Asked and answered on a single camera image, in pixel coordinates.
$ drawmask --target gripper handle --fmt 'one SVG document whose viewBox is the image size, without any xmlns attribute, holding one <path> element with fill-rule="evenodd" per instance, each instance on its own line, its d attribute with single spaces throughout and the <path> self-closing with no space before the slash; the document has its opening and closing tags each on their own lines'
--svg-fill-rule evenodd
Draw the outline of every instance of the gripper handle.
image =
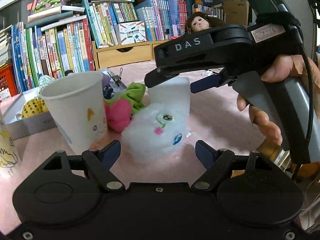
<svg viewBox="0 0 320 240">
<path fill-rule="evenodd" d="M 293 163 L 320 161 L 320 124 L 314 113 L 313 129 L 305 151 L 308 129 L 309 96 L 300 78 L 287 77 L 276 83 L 263 82 L 256 71 L 238 76 L 233 89 L 250 104 L 263 110 L 281 130 L 282 148 L 290 150 Z"/>
</svg>

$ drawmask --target white paper cup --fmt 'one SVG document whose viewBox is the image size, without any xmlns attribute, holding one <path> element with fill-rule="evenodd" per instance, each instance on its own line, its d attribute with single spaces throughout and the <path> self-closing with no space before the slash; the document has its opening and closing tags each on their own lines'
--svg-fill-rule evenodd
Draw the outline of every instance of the white paper cup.
<svg viewBox="0 0 320 240">
<path fill-rule="evenodd" d="M 53 82 L 40 93 L 76 154 L 89 149 L 107 130 L 101 79 L 100 71 L 76 73 Z"/>
<path fill-rule="evenodd" d="M 187 77 L 174 77 L 148 89 L 150 103 L 178 106 L 185 117 L 190 114 L 190 81 Z"/>
<path fill-rule="evenodd" d="M 21 160 L 13 145 L 10 134 L 3 127 L 0 111 L 0 179 L 8 179 L 18 173 Z"/>
</svg>

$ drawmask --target dark blue patterned object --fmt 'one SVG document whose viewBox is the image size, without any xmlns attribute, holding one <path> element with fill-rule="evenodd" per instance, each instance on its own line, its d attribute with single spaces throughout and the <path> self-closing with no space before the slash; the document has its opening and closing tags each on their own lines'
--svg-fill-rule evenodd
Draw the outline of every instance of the dark blue patterned object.
<svg viewBox="0 0 320 240">
<path fill-rule="evenodd" d="M 105 99 L 111 99 L 115 93 L 113 92 L 113 88 L 111 85 L 107 85 L 103 89 L 103 97 Z"/>
</svg>

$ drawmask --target white plush toy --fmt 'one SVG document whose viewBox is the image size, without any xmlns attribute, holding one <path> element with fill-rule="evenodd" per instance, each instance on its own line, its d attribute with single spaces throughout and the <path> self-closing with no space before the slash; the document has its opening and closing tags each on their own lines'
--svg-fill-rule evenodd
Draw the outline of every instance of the white plush toy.
<svg viewBox="0 0 320 240">
<path fill-rule="evenodd" d="M 150 104 L 133 116 L 122 142 L 135 161 L 145 163 L 179 151 L 186 132 L 186 118 L 178 108 Z"/>
</svg>

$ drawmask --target human hand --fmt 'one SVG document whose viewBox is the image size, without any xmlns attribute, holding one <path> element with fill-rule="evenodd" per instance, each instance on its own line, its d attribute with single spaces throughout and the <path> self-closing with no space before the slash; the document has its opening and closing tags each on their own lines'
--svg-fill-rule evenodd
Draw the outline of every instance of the human hand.
<svg viewBox="0 0 320 240">
<path fill-rule="evenodd" d="M 315 111 L 320 118 L 320 70 L 309 58 L 314 81 Z M 308 77 L 306 67 L 301 55 L 280 55 L 273 62 L 272 66 L 261 76 L 265 82 L 274 83 L 284 80 L 288 76 L 301 76 L 302 82 L 308 90 Z M 238 95 L 237 107 L 243 111 L 249 105 L 250 121 L 258 125 L 260 132 L 266 139 L 281 145 L 282 136 L 279 127 L 269 120 L 267 113 L 249 104 L 249 102 Z"/>
</svg>

